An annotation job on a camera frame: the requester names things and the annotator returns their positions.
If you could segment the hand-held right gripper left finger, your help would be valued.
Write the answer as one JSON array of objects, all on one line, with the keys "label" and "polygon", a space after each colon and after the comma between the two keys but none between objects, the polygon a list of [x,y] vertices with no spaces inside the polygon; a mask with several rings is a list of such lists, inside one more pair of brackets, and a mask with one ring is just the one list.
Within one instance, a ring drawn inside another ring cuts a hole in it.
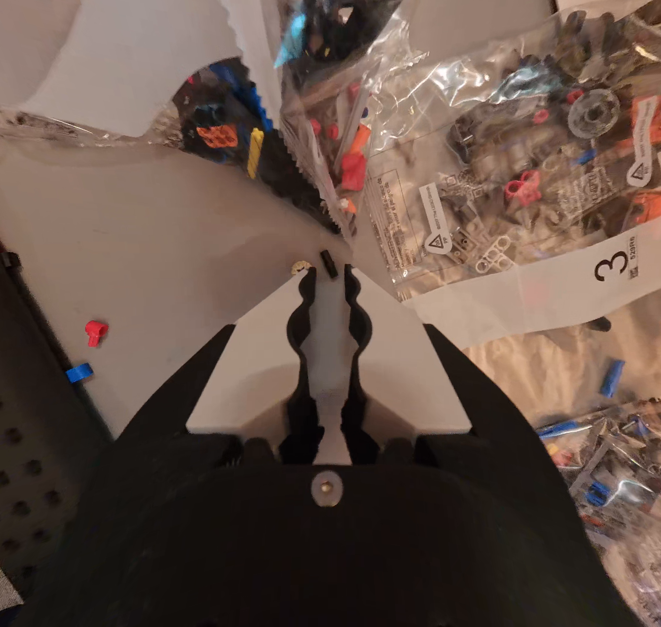
[{"label": "hand-held right gripper left finger", "polygon": [[317,271],[298,272],[239,318],[189,416],[197,434],[263,439],[285,464],[312,464],[325,433],[302,349]]}]

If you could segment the blue lego pin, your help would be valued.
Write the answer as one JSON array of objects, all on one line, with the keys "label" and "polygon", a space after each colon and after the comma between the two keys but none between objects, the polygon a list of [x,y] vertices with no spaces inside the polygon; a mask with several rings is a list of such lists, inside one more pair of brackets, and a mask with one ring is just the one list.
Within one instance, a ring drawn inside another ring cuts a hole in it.
[{"label": "blue lego pin", "polygon": [[625,361],[623,359],[613,359],[611,361],[599,388],[601,396],[608,399],[613,398],[621,382],[624,367]]}]

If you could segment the black perforated table edge pad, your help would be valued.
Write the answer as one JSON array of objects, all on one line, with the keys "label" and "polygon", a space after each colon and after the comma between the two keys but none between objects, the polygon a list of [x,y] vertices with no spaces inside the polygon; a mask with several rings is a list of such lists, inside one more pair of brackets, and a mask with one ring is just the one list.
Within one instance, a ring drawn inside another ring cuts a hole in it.
[{"label": "black perforated table edge pad", "polygon": [[26,600],[111,434],[21,274],[1,266],[1,569]]}]

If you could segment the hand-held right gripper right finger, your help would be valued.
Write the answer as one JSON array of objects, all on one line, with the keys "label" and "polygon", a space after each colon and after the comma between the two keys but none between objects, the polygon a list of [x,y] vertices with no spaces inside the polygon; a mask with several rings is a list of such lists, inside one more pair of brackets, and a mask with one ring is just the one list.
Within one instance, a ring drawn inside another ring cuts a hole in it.
[{"label": "hand-held right gripper right finger", "polygon": [[421,319],[365,273],[344,267],[357,345],[341,432],[350,462],[371,465],[394,440],[464,435],[472,424]]}]

